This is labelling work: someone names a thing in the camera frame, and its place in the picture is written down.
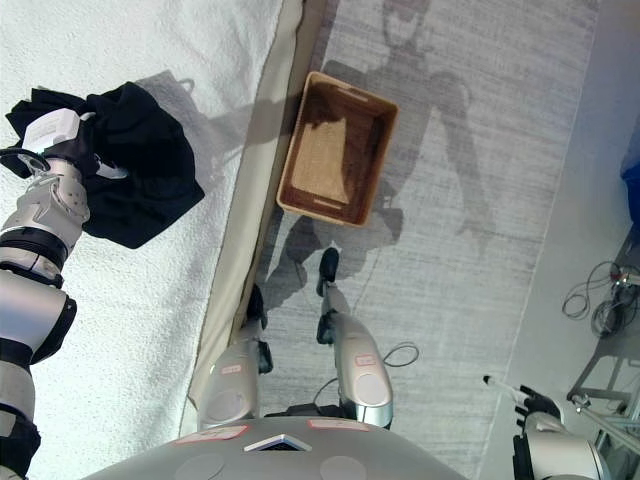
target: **sticker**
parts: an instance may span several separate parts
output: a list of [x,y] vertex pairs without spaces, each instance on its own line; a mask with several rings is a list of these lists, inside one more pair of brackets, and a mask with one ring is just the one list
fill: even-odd
[[228,367],[224,367],[222,369],[223,375],[230,375],[232,373],[240,373],[242,371],[242,365],[239,363],[237,365],[229,365]]
[[232,438],[239,437],[249,429],[249,425],[238,425],[235,427],[218,427],[211,428],[209,430],[203,430],[202,432],[192,433],[186,437],[182,437],[176,440],[176,445],[182,445],[186,443],[198,443],[198,442],[215,442],[218,440],[231,440]]
[[307,420],[309,426],[316,430],[356,430],[358,432],[368,432],[366,423],[354,422],[351,420],[337,420],[335,418],[318,418]]
[[376,357],[367,353],[366,355],[358,355],[356,357],[356,365],[359,367],[367,367],[376,364]]

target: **white towel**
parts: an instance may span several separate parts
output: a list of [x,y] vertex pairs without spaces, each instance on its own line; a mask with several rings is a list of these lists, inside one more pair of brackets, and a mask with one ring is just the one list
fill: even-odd
[[[205,199],[138,250],[83,236],[78,315],[33,367],[33,480],[79,478],[178,434],[235,175],[281,0],[0,1],[0,112],[43,86],[137,81],[184,126]],[[0,145],[16,141],[2,121]],[[27,186],[0,172],[0,223]]]

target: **black cable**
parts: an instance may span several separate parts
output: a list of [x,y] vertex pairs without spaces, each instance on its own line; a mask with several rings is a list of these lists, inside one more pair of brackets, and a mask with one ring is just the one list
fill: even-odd
[[[389,357],[391,355],[393,355],[396,352],[399,352],[400,350],[403,350],[405,348],[411,349],[414,351],[414,355],[411,357],[411,359],[409,359],[408,361],[404,362],[404,363],[391,363],[388,361]],[[389,350],[389,353],[387,353],[384,358],[382,359],[382,361],[384,362],[384,364],[387,367],[392,367],[392,368],[400,368],[400,367],[406,367],[408,365],[411,365],[412,363],[415,363],[418,358],[420,357],[420,349],[418,348],[418,346],[414,343],[414,342],[400,342],[399,344],[397,344],[395,347],[393,347],[391,350]],[[334,382],[338,381],[338,377],[334,377],[331,380],[329,380],[328,382],[326,382],[324,385],[322,385],[322,387],[320,387],[320,390],[318,390],[318,392],[316,393],[315,397],[313,397],[313,403],[316,403],[318,401],[318,397],[320,397],[320,394],[322,393],[322,391],[327,388],[329,385],[331,385]]]
[[[391,355],[393,355],[396,352],[399,352],[400,350],[403,350],[405,348],[408,348],[410,350],[413,350],[413,357],[411,357],[410,360],[404,362],[404,363],[391,363],[389,362],[389,357]],[[389,350],[389,353],[387,353],[385,355],[385,357],[383,358],[384,360],[384,364],[387,367],[392,367],[392,368],[400,368],[400,367],[406,367],[408,365],[411,365],[412,363],[416,362],[418,360],[418,357],[420,357],[420,349],[418,348],[418,346],[413,343],[413,342],[401,342],[399,344],[397,344],[395,347],[393,347],[391,350]]]
[[327,383],[325,383],[322,387],[320,387],[320,390],[318,390],[318,393],[316,393],[316,396],[313,397],[313,403],[316,403],[318,401],[318,397],[320,396],[320,394],[325,388],[327,388],[333,382],[337,382],[337,381],[338,381],[338,377],[334,377],[331,380],[329,380]]
[[[593,279],[593,276],[598,269],[604,265],[615,267],[618,271],[620,270],[615,262],[610,261],[600,262],[593,267],[591,273],[589,273],[589,276],[587,277],[587,281],[574,285],[571,290],[569,290],[569,293],[567,293],[564,302],[562,302],[562,313],[567,318],[572,320],[584,320],[589,316],[589,312],[591,311],[591,298],[589,296],[589,291],[602,288],[611,283],[611,273],[608,273],[606,276],[596,280]],[[578,304],[575,310],[570,311],[570,303],[576,303],[576,301],[581,303]]]
[[[596,271],[602,266],[609,266],[607,276],[594,279]],[[591,314],[591,331],[598,338],[615,335],[636,317],[638,312],[638,287],[635,285],[621,285],[617,283],[622,273],[632,271],[639,274],[638,268],[625,265],[620,267],[615,262],[600,262],[591,270],[586,282],[581,282],[571,288],[562,303],[562,313],[572,320],[584,320],[591,313],[591,298],[589,292],[610,285],[610,300],[598,304]],[[580,302],[574,310],[569,310],[571,303]],[[627,309],[633,307],[633,313],[628,315]]]

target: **beige fabric edge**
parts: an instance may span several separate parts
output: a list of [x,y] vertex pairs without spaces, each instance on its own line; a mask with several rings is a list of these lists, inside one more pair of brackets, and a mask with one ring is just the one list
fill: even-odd
[[243,315],[237,313],[246,310],[247,292],[253,285],[273,212],[298,96],[326,0],[307,0],[304,7],[302,3],[284,0],[276,38],[258,87],[189,387],[189,399],[196,407],[211,366],[227,347],[233,327],[239,328],[243,320]]

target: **gray rug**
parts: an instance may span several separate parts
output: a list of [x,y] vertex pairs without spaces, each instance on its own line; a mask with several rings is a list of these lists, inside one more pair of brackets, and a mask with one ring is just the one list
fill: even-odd
[[[317,68],[401,107],[368,227],[278,212],[258,283],[275,369],[265,412],[334,376],[315,343],[322,250],[393,369],[393,430],[473,478],[506,373],[587,66],[595,0],[330,0]],[[320,402],[336,400],[334,387]]]

